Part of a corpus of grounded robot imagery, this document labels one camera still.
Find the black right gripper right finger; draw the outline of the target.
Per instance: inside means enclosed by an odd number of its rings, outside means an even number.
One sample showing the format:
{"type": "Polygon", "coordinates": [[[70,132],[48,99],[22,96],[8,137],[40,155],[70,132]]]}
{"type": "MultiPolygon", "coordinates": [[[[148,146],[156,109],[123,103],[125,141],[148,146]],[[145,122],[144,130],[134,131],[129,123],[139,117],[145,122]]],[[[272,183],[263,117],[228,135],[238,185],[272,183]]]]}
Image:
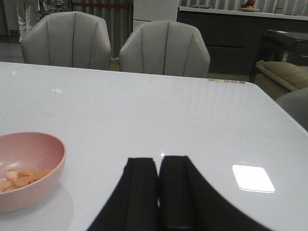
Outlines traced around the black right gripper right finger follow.
{"type": "Polygon", "coordinates": [[[266,231],[225,199],[187,156],[165,156],[159,171],[165,231],[266,231]]]}

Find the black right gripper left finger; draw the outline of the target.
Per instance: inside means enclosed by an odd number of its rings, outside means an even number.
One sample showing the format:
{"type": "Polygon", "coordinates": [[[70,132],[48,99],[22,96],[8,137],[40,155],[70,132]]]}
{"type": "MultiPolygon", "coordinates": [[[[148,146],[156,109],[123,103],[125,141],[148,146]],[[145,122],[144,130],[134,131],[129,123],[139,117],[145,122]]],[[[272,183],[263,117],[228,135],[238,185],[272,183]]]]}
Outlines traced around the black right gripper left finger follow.
{"type": "Polygon", "coordinates": [[[158,176],[151,158],[129,158],[89,231],[158,230],[158,176]]]}

